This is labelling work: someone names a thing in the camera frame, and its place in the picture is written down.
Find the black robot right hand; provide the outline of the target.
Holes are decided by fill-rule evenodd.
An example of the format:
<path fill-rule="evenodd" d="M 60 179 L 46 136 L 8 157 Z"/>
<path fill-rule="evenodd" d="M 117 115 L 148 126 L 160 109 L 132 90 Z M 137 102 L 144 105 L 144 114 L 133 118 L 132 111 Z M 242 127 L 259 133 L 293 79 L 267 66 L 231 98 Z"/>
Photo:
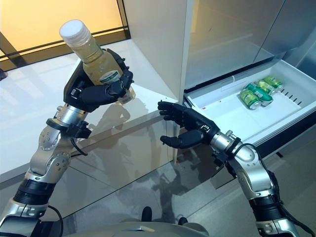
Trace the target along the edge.
<path fill-rule="evenodd" d="M 201 143 L 209 145 L 213 137 L 220 131 L 215 122 L 192 108 L 171 102 L 159 101 L 158 110 L 165 121 L 174 121 L 186 129 L 186 132 L 179 136 L 160 137 L 163 144 L 172 148 L 186 149 Z"/>

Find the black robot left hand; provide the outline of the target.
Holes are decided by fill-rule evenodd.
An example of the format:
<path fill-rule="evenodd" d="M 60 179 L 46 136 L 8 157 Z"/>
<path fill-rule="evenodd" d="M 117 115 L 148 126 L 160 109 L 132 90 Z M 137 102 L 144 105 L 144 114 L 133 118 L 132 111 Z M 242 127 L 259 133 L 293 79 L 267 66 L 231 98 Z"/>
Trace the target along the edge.
<path fill-rule="evenodd" d="M 94 85 L 83 70 L 83 62 L 80 61 L 64 88 L 63 101 L 65 103 L 91 113 L 99 106 L 114 103 L 127 94 L 127 90 L 134 82 L 133 73 L 125 65 L 124 58 L 109 48 L 103 51 L 111 54 L 122 69 L 122 76 L 110 85 Z"/>

